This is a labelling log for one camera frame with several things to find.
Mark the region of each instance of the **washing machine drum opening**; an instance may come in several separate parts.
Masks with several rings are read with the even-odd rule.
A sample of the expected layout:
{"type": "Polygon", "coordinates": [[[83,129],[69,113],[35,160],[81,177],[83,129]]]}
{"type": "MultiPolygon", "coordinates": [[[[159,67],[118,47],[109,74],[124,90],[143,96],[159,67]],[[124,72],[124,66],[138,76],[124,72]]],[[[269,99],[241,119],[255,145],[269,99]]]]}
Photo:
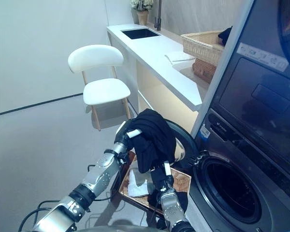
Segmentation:
{"type": "Polygon", "coordinates": [[[202,168],[206,192],[216,209],[218,205],[233,218],[254,223],[260,219],[261,205],[247,178],[229,163],[208,160],[202,168]]]}

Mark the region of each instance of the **white chair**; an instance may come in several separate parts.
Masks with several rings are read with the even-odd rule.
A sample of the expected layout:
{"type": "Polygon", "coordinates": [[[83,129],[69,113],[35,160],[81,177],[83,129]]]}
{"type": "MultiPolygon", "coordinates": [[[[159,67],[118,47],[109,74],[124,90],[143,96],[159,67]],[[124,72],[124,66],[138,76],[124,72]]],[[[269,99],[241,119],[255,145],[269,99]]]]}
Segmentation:
{"type": "Polygon", "coordinates": [[[83,92],[84,102],[91,105],[96,126],[101,131],[99,118],[94,105],[113,102],[122,99],[127,117],[131,118],[127,97],[130,95],[129,88],[121,80],[117,79],[114,66],[121,66],[124,58],[121,52],[108,45],[88,45],[73,51],[68,58],[68,64],[73,73],[82,72],[85,82],[83,92]],[[85,70],[97,66],[111,66],[114,78],[106,78],[98,81],[87,82],[85,70]]]}

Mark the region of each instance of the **black cable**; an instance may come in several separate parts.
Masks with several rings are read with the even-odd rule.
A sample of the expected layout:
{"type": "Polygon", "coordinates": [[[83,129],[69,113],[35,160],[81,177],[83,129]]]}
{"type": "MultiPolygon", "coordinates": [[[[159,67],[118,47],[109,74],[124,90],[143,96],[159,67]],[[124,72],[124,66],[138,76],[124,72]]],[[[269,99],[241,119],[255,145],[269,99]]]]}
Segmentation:
{"type": "Polygon", "coordinates": [[[43,211],[43,210],[51,210],[51,208],[39,208],[39,209],[33,210],[31,213],[29,213],[27,216],[25,216],[25,218],[23,219],[23,221],[21,222],[21,224],[19,226],[18,232],[22,231],[25,222],[32,214],[35,214],[36,212],[43,211]]]}
{"type": "MultiPolygon", "coordinates": [[[[43,201],[43,202],[39,203],[37,209],[39,209],[41,207],[41,205],[44,204],[44,203],[53,203],[53,202],[59,202],[59,200],[47,200],[47,201],[43,201]]],[[[39,213],[39,211],[37,211],[36,214],[35,214],[33,225],[35,225],[35,223],[37,223],[38,213],[39,213]]]]}
{"type": "MultiPolygon", "coordinates": [[[[121,168],[121,167],[118,165],[118,175],[119,175],[118,180],[119,180],[119,181],[121,180],[121,170],[120,170],[120,168],[121,168]]],[[[118,187],[118,190],[115,191],[114,194],[113,194],[112,196],[107,197],[107,198],[102,198],[102,199],[94,199],[93,201],[94,201],[94,202],[102,202],[102,201],[109,200],[109,199],[113,198],[113,197],[117,194],[117,192],[119,191],[119,188],[120,188],[120,185],[119,185],[119,187],[118,187]]]]}
{"type": "Polygon", "coordinates": [[[94,167],[94,166],[96,166],[95,164],[90,164],[90,165],[88,165],[87,166],[87,171],[89,172],[89,167],[94,167]]]}
{"type": "Polygon", "coordinates": [[[157,207],[158,207],[158,200],[157,200],[157,203],[156,203],[156,206],[155,206],[155,210],[154,210],[154,212],[153,212],[153,215],[151,216],[151,219],[150,219],[150,221],[149,221],[149,224],[151,225],[151,223],[152,223],[152,221],[153,221],[153,219],[154,219],[154,215],[156,214],[156,210],[157,210],[157,207]]]}

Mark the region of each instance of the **white towel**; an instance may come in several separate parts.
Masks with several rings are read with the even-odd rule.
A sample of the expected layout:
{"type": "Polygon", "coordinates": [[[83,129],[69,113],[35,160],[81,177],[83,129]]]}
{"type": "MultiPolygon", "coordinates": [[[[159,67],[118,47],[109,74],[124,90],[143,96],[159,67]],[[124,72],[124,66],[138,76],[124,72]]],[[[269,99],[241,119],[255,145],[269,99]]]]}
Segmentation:
{"type": "Polygon", "coordinates": [[[174,62],[178,62],[178,61],[195,59],[195,57],[193,57],[187,53],[181,52],[181,51],[180,52],[169,52],[169,53],[165,54],[165,56],[169,59],[171,64],[174,64],[174,62]]]}
{"type": "Polygon", "coordinates": [[[133,161],[130,165],[128,195],[130,197],[141,197],[152,194],[155,189],[152,183],[150,171],[140,173],[137,166],[137,161],[133,161]]]}

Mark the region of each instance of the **woven basket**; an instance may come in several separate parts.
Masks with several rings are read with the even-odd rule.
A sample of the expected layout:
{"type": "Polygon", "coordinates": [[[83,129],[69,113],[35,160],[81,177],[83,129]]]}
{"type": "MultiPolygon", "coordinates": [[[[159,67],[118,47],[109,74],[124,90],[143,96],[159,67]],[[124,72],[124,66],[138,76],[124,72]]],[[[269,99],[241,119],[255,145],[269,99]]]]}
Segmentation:
{"type": "MultiPolygon", "coordinates": [[[[173,188],[178,191],[178,192],[186,192],[189,194],[190,190],[190,183],[191,183],[191,176],[187,175],[185,173],[182,173],[178,170],[175,170],[171,168],[171,173],[174,178],[174,184],[173,188]]],[[[121,182],[120,188],[119,188],[119,193],[123,195],[126,198],[129,198],[133,201],[135,201],[138,204],[141,204],[142,206],[145,206],[149,209],[155,210],[155,208],[151,205],[149,205],[147,201],[147,196],[144,197],[130,197],[128,195],[128,183],[129,183],[129,170],[127,171],[123,181],[121,182]]],[[[158,213],[163,214],[160,209],[156,210],[158,213]]]]}
{"type": "Polygon", "coordinates": [[[205,80],[207,83],[211,83],[216,70],[216,66],[196,58],[195,62],[192,65],[192,70],[193,73],[199,78],[205,80]]]}
{"type": "Polygon", "coordinates": [[[207,31],[181,35],[184,52],[217,66],[224,49],[218,35],[222,31],[207,31]]]}
{"type": "Polygon", "coordinates": [[[196,58],[192,65],[194,74],[208,83],[214,76],[224,49],[222,39],[218,37],[221,32],[217,30],[181,35],[184,52],[196,58]]]}

